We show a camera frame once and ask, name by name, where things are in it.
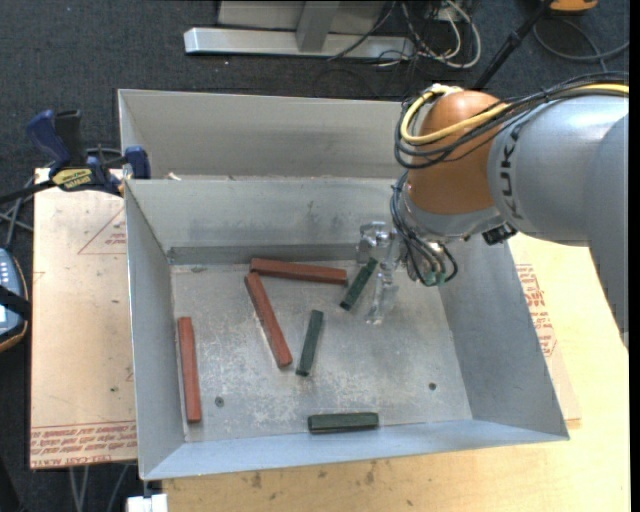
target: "gray carpet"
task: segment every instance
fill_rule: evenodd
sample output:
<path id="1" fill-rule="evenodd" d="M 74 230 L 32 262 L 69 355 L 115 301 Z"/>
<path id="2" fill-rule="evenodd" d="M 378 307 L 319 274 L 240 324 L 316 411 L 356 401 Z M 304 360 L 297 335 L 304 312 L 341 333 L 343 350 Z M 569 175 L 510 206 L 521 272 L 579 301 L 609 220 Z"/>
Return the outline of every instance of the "gray carpet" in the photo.
<path id="1" fill-rule="evenodd" d="M 471 88 L 509 34 L 538 5 L 536 0 L 475 4 L 473 20 L 482 38 L 481 60 L 471 69 L 452 71 L 429 61 L 376 68 L 350 59 L 187 56 L 183 33 L 214 24 L 216 3 L 211 1 L 0 0 L 0 195 L 22 187 L 33 168 L 47 162 L 25 134 L 29 119 L 44 109 L 80 109 L 87 146 L 117 147 L 115 98 L 120 88 L 387 100 L 404 99 L 432 82 Z M 591 43 L 557 19 L 541 20 L 539 34 L 565 54 L 592 55 L 592 44 L 606 52 L 629 39 L 629 9 L 629 0 L 602 0 L 584 16 L 571 17 Z M 379 33 L 405 31 L 396 6 Z M 436 43 L 446 44 L 451 34 L 446 28 L 435 28 L 432 36 Z M 602 66 L 628 71 L 629 51 L 606 61 L 567 60 L 543 48 L 529 34 L 485 89 L 508 98 L 598 72 Z M 0 205 L 0 211 L 7 206 Z M 33 221 L 31 203 L 21 212 L 20 220 L 27 224 Z M 5 233 L 6 223 L 2 223 L 0 240 Z M 30 276 L 31 234 L 18 229 L 11 249 Z M 0 461 L 27 510 L 72 511 L 68 471 L 28 469 L 29 351 L 27 337 L 0 353 Z M 106 509 L 122 472 L 123 467 L 117 464 L 91 469 L 85 510 Z M 76 473 L 80 481 L 82 471 Z M 142 492 L 135 468 L 127 469 L 124 475 L 116 499 L 118 507 L 126 496 Z M 2 493 L 9 495 L 10 491 L 0 471 L 0 497 Z"/>

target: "electronic device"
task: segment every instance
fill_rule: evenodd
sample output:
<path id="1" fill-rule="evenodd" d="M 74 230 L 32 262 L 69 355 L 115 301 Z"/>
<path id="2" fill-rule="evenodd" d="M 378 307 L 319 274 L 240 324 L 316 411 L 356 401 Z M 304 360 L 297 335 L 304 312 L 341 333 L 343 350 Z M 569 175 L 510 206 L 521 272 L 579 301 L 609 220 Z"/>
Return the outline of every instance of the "electronic device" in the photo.
<path id="1" fill-rule="evenodd" d="M 26 332 L 25 290 L 24 278 L 13 256 L 0 249 L 0 351 L 18 343 Z"/>

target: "green block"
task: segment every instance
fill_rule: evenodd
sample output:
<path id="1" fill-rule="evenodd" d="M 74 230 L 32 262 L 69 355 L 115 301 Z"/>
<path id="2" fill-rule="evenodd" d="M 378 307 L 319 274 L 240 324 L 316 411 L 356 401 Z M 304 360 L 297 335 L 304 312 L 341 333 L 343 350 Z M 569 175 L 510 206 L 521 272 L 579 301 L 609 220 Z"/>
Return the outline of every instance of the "green block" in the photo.
<path id="1" fill-rule="evenodd" d="M 352 412 L 315 414 L 309 416 L 307 423 L 312 434 L 328 434 L 373 429 L 379 426 L 380 420 L 377 412 Z"/>
<path id="2" fill-rule="evenodd" d="M 346 311 L 350 311 L 354 304 L 358 301 L 362 290 L 364 290 L 367 281 L 373 274 L 373 271 L 376 269 L 378 265 L 378 260 L 375 258 L 369 258 L 367 264 L 360 269 L 358 275 L 356 276 L 353 284 L 347 290 L 347 295 L 340 303 L 340 307 Z"/>
<path id="3" fill-rule="evenodd" d="M 302 355 L 298 367 L 296 368 L 296 375 L 306 377 L 311 371 L 313 365 L 313 358 L 316 353 L 316 346 L 318 344 L 318 338 L 320 336 L 320 329 L 322 328 L 322 319 L 324 313 L 322 311 L 312 310 L 311 318 L 309 318 L 309 325 L 307 327 L 307 335 L 304 338 L 304 345 L 302 346 Z"/>

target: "bin floor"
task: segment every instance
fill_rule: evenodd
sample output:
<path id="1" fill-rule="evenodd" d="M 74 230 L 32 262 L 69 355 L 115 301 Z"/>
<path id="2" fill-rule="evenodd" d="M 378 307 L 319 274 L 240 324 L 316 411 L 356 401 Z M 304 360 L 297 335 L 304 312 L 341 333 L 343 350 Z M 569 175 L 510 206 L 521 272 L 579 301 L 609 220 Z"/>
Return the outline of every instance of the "bin floor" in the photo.
<path id="1" fill-rule="evenodd" d="M 358 273 L 355 262 L 311 262 Z M 393 311 L 365 322 L 375 275 L 349 312 L 340 285 L 263 277 L 293 364 L 278 369 L 247 293 L 248 265 L 173 266 L 174 314 L 192 318 L 202 421 L 186 441 L 307 431 L 320 413 L 377 412 L 381 426 L 471 419 L 455 347 L 437 288 L 400 269 Z M 309 317 L 324 313 L 308 377 L 295 374 Z"/>

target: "wooden block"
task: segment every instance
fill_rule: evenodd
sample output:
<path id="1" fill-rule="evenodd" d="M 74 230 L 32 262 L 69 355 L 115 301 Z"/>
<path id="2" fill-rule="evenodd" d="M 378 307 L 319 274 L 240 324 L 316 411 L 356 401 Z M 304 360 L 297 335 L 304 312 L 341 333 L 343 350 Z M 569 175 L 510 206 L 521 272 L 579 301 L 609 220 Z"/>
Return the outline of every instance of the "wooden block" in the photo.
<path id="1" fill-rule="evenodd" d="M 178 339 L 187 421 L 189 423 L 197 423 L 202 419 L 202 407 L 200 404 L 195 337 L 191 318 L 188 316 L 178 318 Z"/>
<path id="2" fill-rule="evenodd" d="M 273 312 L 271 302 L 262 285 L 260 276 L 256 272 L 249 272 L 244 278 L 244 283 L 247 286 L 251 302 L 253 302 L 253 307 L 258 314 L 278 368 L 284 368 L 290 365 L 293 357 L 284 339 L 284 334 L 282 334 L 282 329 L 280 329 L 280 324 Z"/>
<path id="3" fill-rule="evenodd" d="M 284 261 L 253 258 L 251 272 L 262 276 L 283 277 L 300 281 L 314 281 L 317 283 L 346 284 L 347 271 L 341 268 L 306 265 L 302 263 L 287 263 Z"/>

